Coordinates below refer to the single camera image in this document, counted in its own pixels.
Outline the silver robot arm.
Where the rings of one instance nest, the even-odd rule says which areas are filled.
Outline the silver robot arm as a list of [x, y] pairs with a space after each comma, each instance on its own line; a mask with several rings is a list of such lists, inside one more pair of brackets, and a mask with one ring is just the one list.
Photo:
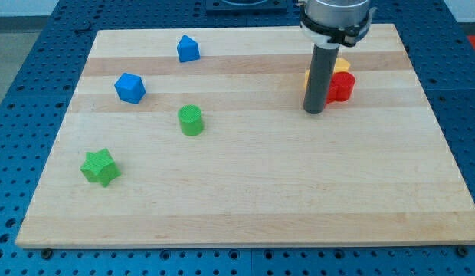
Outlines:
[[300, 27], [318, 48], [352, 48], [368, 34], [376, 12], [370, 0], [308, 0], [300, 7]]

